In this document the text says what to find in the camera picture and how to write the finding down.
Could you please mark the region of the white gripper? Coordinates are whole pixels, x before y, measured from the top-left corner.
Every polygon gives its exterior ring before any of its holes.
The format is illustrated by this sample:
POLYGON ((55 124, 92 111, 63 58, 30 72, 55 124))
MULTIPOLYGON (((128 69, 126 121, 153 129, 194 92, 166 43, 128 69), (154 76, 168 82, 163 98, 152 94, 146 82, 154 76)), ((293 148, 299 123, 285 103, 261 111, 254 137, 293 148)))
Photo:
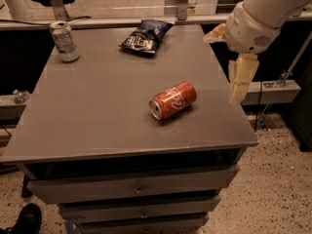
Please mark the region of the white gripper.
POLYGON ((259 66, 257 54, 266 51, 280 32, 279 27, 267 26, 251 16, 240 2, 225 24, 219 24, 203 37, 203 41, 209 44, 226 41, 231 51, 240 54, 228 64, 230 98, 233 101, 241 103, 245 99, 259 66))

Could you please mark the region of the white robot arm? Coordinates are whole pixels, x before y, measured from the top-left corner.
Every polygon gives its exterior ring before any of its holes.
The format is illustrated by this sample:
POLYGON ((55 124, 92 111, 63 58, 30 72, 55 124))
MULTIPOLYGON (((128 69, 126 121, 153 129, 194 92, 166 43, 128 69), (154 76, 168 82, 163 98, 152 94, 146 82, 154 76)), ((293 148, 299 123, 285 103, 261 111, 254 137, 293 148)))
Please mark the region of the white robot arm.
POLYGON ((219 24, 203 41, 224 42, 238 54, 228 64, 230 98, 240 103, 259 67, 258 55, 265 52, 281 33, 283 24, 312 0, 244 0, 226 22, 219 24))

